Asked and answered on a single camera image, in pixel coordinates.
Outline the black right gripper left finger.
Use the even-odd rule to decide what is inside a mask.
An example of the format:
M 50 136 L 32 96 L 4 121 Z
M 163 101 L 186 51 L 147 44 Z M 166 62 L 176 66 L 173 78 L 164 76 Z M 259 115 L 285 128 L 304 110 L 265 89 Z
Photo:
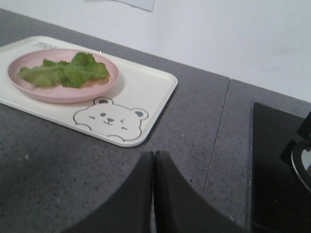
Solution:
M 146 151 L 128 178 L 97 210 L 65 233 L 149 233 L 154 153 Z

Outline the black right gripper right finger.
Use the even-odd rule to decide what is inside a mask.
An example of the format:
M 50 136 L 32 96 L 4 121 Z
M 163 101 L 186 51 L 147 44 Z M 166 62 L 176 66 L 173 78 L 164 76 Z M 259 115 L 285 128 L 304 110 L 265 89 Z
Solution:
M 166 151 L 155 153 L 155 226 L 158 233 L 244 233 L 190 186 Z

